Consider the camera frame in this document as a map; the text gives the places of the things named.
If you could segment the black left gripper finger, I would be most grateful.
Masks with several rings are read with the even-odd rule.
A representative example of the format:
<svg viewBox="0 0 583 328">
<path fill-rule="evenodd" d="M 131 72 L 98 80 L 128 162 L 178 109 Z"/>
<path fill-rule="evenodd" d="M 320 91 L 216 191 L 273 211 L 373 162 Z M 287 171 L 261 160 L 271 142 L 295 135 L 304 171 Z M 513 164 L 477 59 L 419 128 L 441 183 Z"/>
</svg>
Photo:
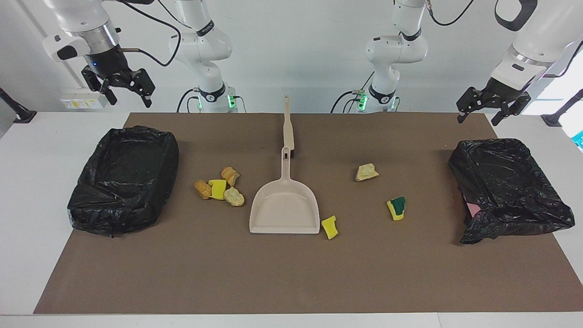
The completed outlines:
<svg viewBox="0 0 583 328">
<path fill-rule="evenodd" d="M 467 89 L 457 101 L 458 116 L 457 121 L 462 124 L 467 116 L 475 111 L 483 109 L 483 91 L 477 89 Z"/>
<path fill-rule="evenodd" d="M 526 105 L 531 101 L 531 96 L 529 94 L 522 94 L 512 104 L 508 105 L 508 101 L 498 98 L 494 100 L 494 108 L 498 108 L 498 112 L 495 114 L 494 118 L 491 119 L 491 124 L 497 126 L 502 122 L 502 120 L 508 118 L 509 116 L 518 116 L 526 108 Z"/>
</svg>

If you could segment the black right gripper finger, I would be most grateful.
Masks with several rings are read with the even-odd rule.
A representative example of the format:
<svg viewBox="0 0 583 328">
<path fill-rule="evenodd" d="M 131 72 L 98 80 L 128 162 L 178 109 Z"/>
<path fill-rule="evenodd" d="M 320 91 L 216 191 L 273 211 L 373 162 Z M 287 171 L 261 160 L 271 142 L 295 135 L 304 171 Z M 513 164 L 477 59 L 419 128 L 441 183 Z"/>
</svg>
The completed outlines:
<svg viewBox="0 0 583 328">
<path fill-rule="evenodd" d="M 152 94 L 155 90 L 155 84 L 144 68 L 131 71 L 130 91 L 140 96 L 146 108 L 152 106 Z"/>
<path fill-rule="evenodd" d="M 113 91 L 110 90 L 108 79 L 101 83 L 96 73 L 92 71 L 89 66 L 85 66 L 82 69 L 82 77 L 85 79 L 91 91 L 99 92 L 100 94 L 106 96 L 107 101 L 111 105 L 115 105 L 117 103 L 116 96 L 114 95 Z"/>
</svg>

